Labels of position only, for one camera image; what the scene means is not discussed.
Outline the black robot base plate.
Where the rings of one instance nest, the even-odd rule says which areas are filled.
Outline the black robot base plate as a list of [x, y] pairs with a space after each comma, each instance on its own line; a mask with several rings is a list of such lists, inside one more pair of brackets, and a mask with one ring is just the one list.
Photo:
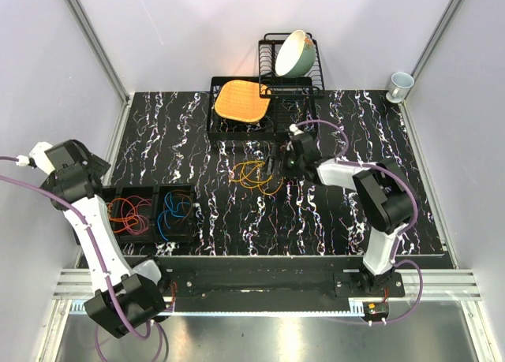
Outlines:
[[322, 289], [344, 297], [402, 298], [400, 273], [373, 278], [360, 256], [164, 256], [164, 268], [199, 290]]

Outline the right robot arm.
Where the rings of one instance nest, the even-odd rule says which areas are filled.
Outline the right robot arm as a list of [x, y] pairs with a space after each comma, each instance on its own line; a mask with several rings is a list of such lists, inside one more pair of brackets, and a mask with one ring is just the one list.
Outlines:
[[357, 193], [371, 233], [354, 281], [371, 297], [384, 290], [395, 271], [399, 238], [418, 217], [417, 195], [395, 160], [352, 162], [324, 157], [312, 136], [296, 131], [285, 146], [272, 149], [266, 171]]

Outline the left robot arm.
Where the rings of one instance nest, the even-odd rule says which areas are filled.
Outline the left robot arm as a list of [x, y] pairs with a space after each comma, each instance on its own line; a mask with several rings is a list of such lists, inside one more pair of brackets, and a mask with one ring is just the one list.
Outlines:
[[87, 315], [115, 338], [135, 334], [165, 309], [170, 276], [153, 258], [134, 267], [125, 261], [102, 197], [110, 164], [78, 140], [44, 143], [36, 160], [47, 174], [42, 189], [72, 226], [88, 262], [93, 296], [84, 304]]

